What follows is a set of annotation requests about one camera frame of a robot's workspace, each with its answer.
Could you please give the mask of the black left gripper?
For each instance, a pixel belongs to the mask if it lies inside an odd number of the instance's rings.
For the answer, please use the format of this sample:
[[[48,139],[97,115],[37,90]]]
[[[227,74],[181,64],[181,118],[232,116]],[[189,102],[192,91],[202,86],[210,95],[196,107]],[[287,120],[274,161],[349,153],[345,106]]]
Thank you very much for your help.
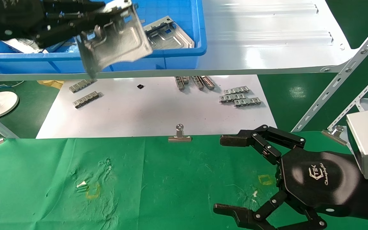
[[[105,25],[107,13],[99,10],[105,5],[91,0],[0,0],[0,40],[35,36],[40,48],[48,48]],[[38,32],[45,17],[60,13],[87,15],[64,15],[56,19],[57,25],[50,24],[50,30]]]

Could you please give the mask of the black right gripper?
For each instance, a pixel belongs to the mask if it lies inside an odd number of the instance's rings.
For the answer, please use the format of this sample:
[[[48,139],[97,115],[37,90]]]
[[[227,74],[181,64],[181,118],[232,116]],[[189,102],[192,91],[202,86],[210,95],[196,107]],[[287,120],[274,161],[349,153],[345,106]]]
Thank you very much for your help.
[[[316,212],[368,219],[368,196],[364,192],[368,185],[352,155],[294,149],[303,148],[306,140],[266,124],[254,130],[240,130],[238,134],[223,134],[219,143],[228,147],[251,146],[272,165],[280,164],[280,187],[285,192],[277,192],[257,211],[214,204],[214,213],[231,216],[238,227],[250,230],[324,230],[327,223]],[[273,144],[291,151],[281,157],[281,152]],[[285,202],[298,213],[304,213],[307,221],[280,227],[271,225],[267,217]]]

